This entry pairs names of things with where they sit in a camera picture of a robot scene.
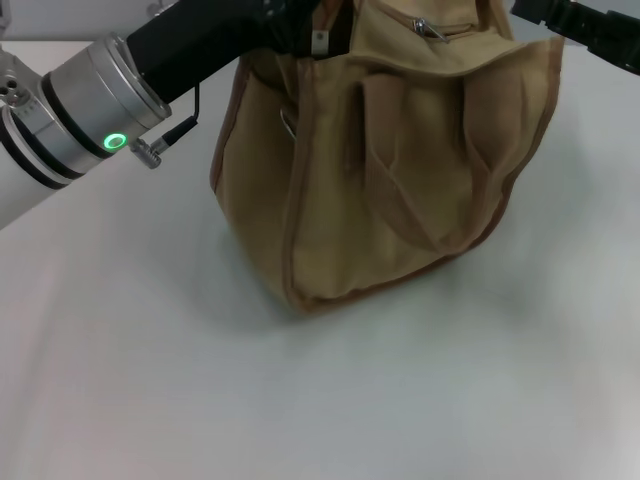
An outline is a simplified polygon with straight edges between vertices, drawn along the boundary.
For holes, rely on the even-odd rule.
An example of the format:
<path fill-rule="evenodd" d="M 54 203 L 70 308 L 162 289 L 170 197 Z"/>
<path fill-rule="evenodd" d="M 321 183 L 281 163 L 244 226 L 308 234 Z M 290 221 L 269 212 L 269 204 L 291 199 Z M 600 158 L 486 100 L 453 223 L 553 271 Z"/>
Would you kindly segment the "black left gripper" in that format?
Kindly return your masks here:
<path fill-rule="evenodd" d="M 264 44 L 293 53 L 319 0 L 181 0 L 126 38 L 138 73 L 171 103 L 244 53 Z"/>

